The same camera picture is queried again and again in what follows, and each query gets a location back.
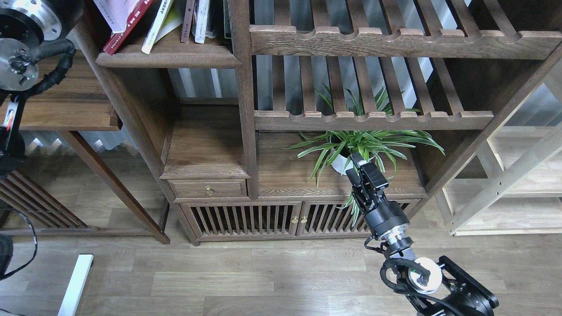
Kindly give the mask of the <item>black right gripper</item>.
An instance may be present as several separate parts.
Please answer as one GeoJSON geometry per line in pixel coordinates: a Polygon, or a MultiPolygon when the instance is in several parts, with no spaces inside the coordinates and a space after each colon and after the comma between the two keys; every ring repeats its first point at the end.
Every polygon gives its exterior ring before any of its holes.
{"type": "Polygon", "coordinates": [[[359,213],[376,240],[388,242],[409,239],[405,234],[410,224],[398,202],[385,200],[384,189],[389,186],[387,179],[376,164],[363,159],[359,152],[349,157],[353,169],[346,170],[352,184],[350,196],[353,198],[359,213]]]}

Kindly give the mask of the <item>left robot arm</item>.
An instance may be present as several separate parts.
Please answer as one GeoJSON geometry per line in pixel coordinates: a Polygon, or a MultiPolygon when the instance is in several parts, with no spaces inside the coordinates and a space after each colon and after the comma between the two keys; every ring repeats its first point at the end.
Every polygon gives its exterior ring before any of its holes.
{"type": "Polygon", "coordinates": [[[3,0],[0,9],[1,179],[25,161],[18,131],[26,101],[60,84],[76,47],[67,38],[83,15],[82,0],[3,0]]]}

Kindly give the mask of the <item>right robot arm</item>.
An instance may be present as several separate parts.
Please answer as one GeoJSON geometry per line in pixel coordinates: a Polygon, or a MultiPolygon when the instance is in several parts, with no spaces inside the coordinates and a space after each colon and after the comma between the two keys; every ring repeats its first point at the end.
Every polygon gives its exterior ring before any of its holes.
{"type": "Polygon", "coordinates": [[[417,257],[401,206],[386,198],[388,182],[374,163],[351,154],[354,167],[346,171],[352,196],[371,231],[374,248],[385,256],[380,276],[393,292],[403,294],[419,316],[492,316],[498,298],[447,256],[438,262],[417,257]]]}

